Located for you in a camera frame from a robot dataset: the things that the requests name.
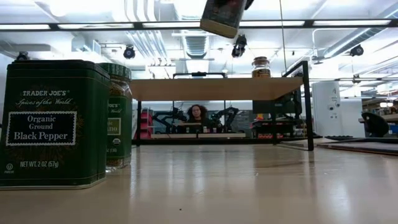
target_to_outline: green spice tin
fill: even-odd
[[[111,77],[108,104],[108,148],[106,166],[122,168],[131,161],[132,95],[131,70],[114,63],[100,63]]]
[[[109,75],[82,60],[8,65],[0,188],[84,188],[105,178]]]

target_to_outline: dark hair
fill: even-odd
[[[199,107],[199,110],[200,110],[200,118],[201,118],[202,120],[204,120],[204,119],[206,118],[206,115],[207,115],[207,108],[205,108],[205,107],[202,106],[202,105],[193,105],[193,106],[191,106],[191,107],[188,109],[187,113],[188,113],[188,116],[189,116],[189,120],[194,120],[194,119],[195,119],[195,117],[193,117],[193,114],[192,114],[192,109],[193,109],[194,106]]]

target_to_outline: glass jar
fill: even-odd
[[[252,63],[252,77],[253,78],[270,78],[271,68],[267,57],[256,57]]]
[[[131,161],[132,94],[131,70],[113,63],[101,63],[111,78],[108,101],[108,146],[106,167],[122,168]]]

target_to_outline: woman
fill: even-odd
[[[213,122],[206,117],[207,109],[201,105],[193,105],[188,109],[189,120],[187,123],[201,123],[203,127],[212,128]]]

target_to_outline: cable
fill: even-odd
[[[282,21],[282,41],[284,46],[284,60],[285,60],[285,72],[287,72],[287,65],[286,65],[286,47],[285,47],[285,29],[284,29],[284,15],[282,12],[282,0],[279,0],[280,6],[280,19]]]

